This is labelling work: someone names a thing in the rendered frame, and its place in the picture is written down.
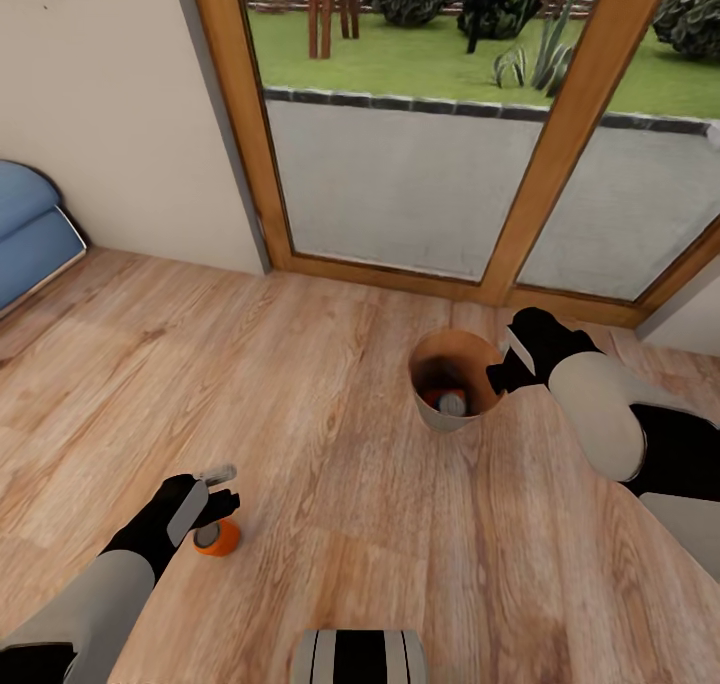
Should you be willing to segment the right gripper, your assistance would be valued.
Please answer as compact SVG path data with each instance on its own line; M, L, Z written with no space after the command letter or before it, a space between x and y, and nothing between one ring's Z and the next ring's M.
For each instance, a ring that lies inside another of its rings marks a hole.
M544 383L544 380L536 380L528 370L518 370L514 368L508 358L503 361L503 364L491 364L490 367L486 368L486 374L489 378L489 383L493 388L493 391L497 394L503 389L515 390L517 387L523 387L523 385L539 385Z

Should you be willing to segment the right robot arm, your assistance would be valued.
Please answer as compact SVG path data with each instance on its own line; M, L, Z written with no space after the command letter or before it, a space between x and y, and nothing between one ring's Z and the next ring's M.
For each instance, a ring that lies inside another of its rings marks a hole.
M583 330L527 308L499 343L493 391L546 388L592 470L623 484L720 586L720 425L599 352Z

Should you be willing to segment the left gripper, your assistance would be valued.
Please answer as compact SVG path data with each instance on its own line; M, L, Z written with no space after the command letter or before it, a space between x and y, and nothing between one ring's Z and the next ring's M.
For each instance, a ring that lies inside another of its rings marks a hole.
M190 528L190 531L195 530L196 528L202 528L208 526L209 523L215 522L219 519L227 518L228 516L232 516L234 511L240 507L240 499L238 494L234 494L231 496L231 492L229 490L221 490L220 492L215 492L214 494L210 494L210 489L208 489L208 500L210 502L210 508L208 508L208 514L198 522L198 524L193 524L193 526Z

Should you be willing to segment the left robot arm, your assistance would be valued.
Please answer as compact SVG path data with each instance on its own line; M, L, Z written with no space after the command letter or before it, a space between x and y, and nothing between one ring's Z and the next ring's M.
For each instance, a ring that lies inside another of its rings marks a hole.
M98 557L0 641L0 684L106 684L147 599L189 531L232 516L237 468L221 465L162 482Z

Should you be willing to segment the can of soda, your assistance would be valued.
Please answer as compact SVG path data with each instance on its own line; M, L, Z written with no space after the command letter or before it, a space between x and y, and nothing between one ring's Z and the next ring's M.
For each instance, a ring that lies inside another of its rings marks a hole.
M466 402L456 394L456 392L446 392L440 398L432 400L432 406L440 413L447 413L451 417L464 417L466 411Z
M193 533L194 548L202 554L217 557L231 554L240 541L239 525L228 517L196 528Z
M462 398L462 400L466 402L466 411L469 410L469 398L467 397L467 394L465 393L465 391L463 391L463 389L436 389L432 391L425 391L424 393L421 393L421 399L428 403L436 411L436 408L432 406L432 400L434 400L434 398L440 398L440 396L444 396L446 392L456 392L456 394L458 394L458 396L460 396L460 398Z

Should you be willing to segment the trash can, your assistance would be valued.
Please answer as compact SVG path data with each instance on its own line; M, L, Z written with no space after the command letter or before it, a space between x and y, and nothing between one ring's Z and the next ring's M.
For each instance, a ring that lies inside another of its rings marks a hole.
M435 431L450 433L492 411L507 389L495 393L486 368L503 364L500 352L485 338L462 329L444 329L423 337L408 359L408 380L421 419ZM464 417L435 411L421 399L421 393L436 389L463 389L469 398Z

